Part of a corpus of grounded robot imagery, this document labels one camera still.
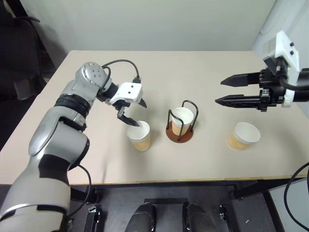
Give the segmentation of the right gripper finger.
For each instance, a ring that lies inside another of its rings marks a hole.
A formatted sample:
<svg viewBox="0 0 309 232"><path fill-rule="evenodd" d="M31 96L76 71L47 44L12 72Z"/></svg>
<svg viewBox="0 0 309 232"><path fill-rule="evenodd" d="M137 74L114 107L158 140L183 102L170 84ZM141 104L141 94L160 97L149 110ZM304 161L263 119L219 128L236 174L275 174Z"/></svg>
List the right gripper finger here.
<svg viewBox="0 0 309 232"><path fill-rule="evenodd" d="M260 110L259 96L227 95L216 99L215 102L231 108L254 108Z"/></svg>
<svg viewBox="0 0 309 232"><path fill-rule="evenodd" d="M259 83L259 73L243 73L232 75L221 81L221 85L231 87L245 87Z"/></svg>

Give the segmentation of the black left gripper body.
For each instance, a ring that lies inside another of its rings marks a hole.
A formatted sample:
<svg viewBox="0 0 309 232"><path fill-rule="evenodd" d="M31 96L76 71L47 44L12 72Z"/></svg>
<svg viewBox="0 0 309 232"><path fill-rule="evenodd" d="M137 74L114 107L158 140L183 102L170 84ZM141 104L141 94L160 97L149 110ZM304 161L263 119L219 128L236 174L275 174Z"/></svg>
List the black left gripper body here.
<svg viewBox="0 0 309 232"><path fill-rule="evenodd" d="M113 107L120 112L121 110L124 110L125 107L129 107L131 103L126 102L125 100L118 100L113 104Z"/></svg>

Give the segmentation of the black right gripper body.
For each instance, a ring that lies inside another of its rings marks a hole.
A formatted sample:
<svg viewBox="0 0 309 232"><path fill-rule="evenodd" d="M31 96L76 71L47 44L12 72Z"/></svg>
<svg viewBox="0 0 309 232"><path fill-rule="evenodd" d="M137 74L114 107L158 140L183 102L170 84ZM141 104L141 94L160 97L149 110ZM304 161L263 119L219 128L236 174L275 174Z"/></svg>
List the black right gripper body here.
<svg viewBox="0 0 309 232"><path fill-rule="evenodd" d="M261 112L266 112L268 107L275 107L282 104L286 89L280 85L278 78L269 68L259 73L260 102L257 107Z"/></svg>

